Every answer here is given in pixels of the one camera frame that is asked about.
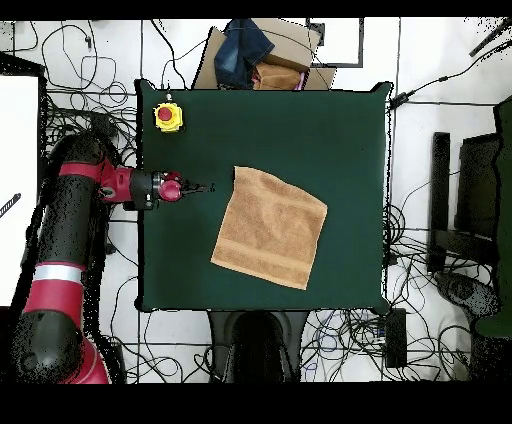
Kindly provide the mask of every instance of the yellow button housing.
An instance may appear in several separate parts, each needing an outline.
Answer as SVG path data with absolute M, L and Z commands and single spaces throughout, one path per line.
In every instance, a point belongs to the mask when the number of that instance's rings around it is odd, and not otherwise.
M 162 108 L 167 108 L 171 112 L 171 118 L 168 121 L 160 119 L 159 112 Z M 183 112 L 176 103 L 160 103 L 153 110 L 155 112 L 156 126 L 162 132 L 176 132 L 183 125 Z

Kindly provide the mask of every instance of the emergency stop button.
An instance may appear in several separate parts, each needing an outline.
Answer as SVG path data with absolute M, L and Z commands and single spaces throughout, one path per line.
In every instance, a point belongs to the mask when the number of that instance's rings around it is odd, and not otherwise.
M 172 117 L 171 109 L 169 109 L 168 107 L 161 107 L 161 108 L 158 110 L 158 117 L 159 117 L 162 121 L 170 121 L 170 120 L 171 120 L 171 117 Z
M 183 126 L 181 108 L 176 103 L 160 103 L 155 112 L 155 124 L 162 132 L 176 132 Z

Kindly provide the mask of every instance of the red button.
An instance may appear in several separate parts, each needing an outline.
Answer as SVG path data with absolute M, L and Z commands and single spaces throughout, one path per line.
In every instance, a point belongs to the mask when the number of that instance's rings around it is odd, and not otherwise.
M 171 119 L 171 117 L 172 117 L 171 109 L 169 109 L 168 107 L 161 107 L 158 110 L 158 117 L 162 121 L 169 121 Z

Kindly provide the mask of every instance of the table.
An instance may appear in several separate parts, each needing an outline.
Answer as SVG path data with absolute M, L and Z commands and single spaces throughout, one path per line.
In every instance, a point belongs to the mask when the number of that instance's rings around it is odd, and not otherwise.
M 477 321 L 476 330 L 487 337 L 512 337 L 512 98 L 494 108 L 496 131 L 501 150 L 496 159 L 499 173 L 496 244 L 499 262 L 496 270 L 500 312 Z
M 165 92 L 137 80 L 138 166 L 176 170 L 214 183 L 139 213 L 139 296 L 153 309 L 374 308 L 381 295 L 385 100 L 371 92 L 172 91 L 185 130 L 165 134 L 153 108 Z M 233 188 L 233 167 L 276 175 L 328 206 L 307 290 L 296 290 L 210 263 Z

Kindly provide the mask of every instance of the cardboard box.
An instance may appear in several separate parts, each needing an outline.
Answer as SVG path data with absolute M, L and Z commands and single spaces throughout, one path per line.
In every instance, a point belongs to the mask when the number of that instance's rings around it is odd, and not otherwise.
M 335 68 L 311 68 L 313 54 L 316 51 L 320 35 L 305 26 L 287 22 L 278 18 L 252 18 L 275 47 L 264 59 L 265 63 L 280 65 L 298 72 L 306 72 L 307 81 L 303 90 L 328 90 L 334 79 Z M 203 52 L 193 89 L 216 90 L 214 59 L 226 36 L 212 27 Z

